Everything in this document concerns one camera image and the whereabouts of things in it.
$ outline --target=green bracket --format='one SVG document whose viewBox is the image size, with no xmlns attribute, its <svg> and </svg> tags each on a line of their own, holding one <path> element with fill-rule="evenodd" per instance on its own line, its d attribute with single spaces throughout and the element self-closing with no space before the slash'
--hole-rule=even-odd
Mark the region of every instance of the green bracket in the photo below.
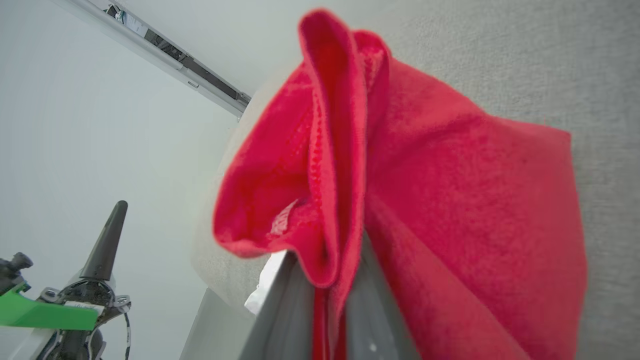
<svg viewBox="0 0 640 360">
<path fill-rule="evenodd" d="M 93 330 L 98 312 L 92 309 L 33 301 L 20 295 L 26 283 L 0 296 L 0 326 Z"/>
</svg>

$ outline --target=gray fabric surface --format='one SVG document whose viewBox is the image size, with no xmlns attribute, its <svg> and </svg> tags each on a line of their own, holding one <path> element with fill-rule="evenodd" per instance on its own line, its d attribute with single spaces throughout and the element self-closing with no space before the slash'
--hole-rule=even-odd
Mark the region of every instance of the gray fabric surface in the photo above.
<svg viewBox="0 0 640 360">
<path fill-rule="evenodd" d="M 589 260 L 577 359 L 640 358 L 640 2 L 398 1 L 351 25 L 492 114 L 572 133 Z M 235 270 L 195 249 L 234 301 L 255 288 L 259 263 L 211 279 Z"/>
</svg>

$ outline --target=folded red fabric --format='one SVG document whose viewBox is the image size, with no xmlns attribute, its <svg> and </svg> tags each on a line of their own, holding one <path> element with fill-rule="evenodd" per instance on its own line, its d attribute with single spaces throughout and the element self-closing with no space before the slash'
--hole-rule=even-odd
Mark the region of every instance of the folded red fabric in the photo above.
<svg viewBox="0 0 640 360">
<path fill-rule="evenodd" d="M 570 135 L 485 113 L 326 11 L 299 32 L 303 63 L 222 182 L 220 245 L 294 251 L 326 289 L 314 326 L 332 352 L 366 228 L 423 359 L 573 358 L 586 258 Z"/>
</svg>

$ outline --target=black cable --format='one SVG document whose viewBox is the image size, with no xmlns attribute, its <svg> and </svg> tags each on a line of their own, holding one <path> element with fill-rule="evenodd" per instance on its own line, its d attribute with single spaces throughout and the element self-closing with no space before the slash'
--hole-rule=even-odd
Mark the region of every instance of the black cable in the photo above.
<svg viewBox="0 0 640 360">
<path fill-rule="evenodd" d="M 124 352 L 124 360 L 129 360 L 129 351 L 131 350 L 131 324 L 129 323 L 129 315 L 124 313 L 124 321 L 127 322 L 127 350 Z"/>
</svg>

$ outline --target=white sticker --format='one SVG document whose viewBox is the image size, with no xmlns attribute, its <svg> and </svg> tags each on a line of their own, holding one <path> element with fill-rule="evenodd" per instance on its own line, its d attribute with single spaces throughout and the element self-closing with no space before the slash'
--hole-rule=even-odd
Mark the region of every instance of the white sticker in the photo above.
<svg viewBox="0 0 640 360">
<path fill-rule="evenodd" d="M 93 310 L 96 310 L 98 312 L 98 316 L 102 315 L 102 312 L 104 311 L 104 306 L 95 305 L 95 304 L 89 304 L 88 302 L 67 301 L 65 303 L 65 306 L 81 307 L 83 309 L 93 309 Z"/>
</svg>

